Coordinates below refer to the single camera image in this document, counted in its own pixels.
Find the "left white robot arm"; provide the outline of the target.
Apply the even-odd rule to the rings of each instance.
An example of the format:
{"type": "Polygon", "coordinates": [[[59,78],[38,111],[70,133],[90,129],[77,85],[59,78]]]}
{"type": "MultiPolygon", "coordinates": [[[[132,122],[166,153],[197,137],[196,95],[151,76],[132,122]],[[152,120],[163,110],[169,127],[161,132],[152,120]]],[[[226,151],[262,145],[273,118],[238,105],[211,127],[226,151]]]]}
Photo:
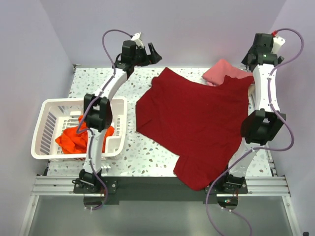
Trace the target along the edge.
{"type": "Polygon", "coordinates": [[[99,193],[106,189],[101,179],[101,155],[105,134],[113,120],[111,100],[134,72],[136,66],[156,64],[161,59],[153,43],[144,46],[134,39],[126,40],[123,42],[121,53],[116,59],[111,60],[113,74],[104,81],[99,90],[84,96],[84,114],[81,123],[86,125],[88,142],[83,169],[79,177],[73,181],[76,188],[91,193],[99,193]]]}

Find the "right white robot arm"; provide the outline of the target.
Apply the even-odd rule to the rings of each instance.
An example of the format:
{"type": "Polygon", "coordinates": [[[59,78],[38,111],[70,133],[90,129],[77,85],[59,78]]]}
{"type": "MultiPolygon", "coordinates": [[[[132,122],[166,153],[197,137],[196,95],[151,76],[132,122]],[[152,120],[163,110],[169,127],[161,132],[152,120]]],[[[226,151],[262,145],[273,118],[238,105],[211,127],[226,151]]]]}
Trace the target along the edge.
{"type": "Polygon", "coordinates": [[[258,149],[274,139],[286,118],[283,113],[275,114],[280,111],[278,102],[269,98],[276,95],[274,67],[283,61],[277,52],[284,42],[274,34],[257,33],[242,60],[254,78],[255,105],[253,112],[242,122],[241,144],[228,163],[228,172],[219,181],[220,190],[224,193],[235,193],[244,186],[247,169],[258,149]]]}

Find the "dark red t-shirt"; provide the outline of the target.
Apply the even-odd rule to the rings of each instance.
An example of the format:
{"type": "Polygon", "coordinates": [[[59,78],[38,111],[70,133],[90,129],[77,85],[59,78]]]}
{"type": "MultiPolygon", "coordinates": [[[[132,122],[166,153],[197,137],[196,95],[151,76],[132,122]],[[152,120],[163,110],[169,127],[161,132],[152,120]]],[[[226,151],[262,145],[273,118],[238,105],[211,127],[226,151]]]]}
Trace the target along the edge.
{"type": "Polygon", "coordinates": [[[136,130],[178,155],[174,174],[200,190],[225,171],[240,146],[252,83],[252,76],[226,76],[211,87],[165,68],[136,103],[136,130]]]}

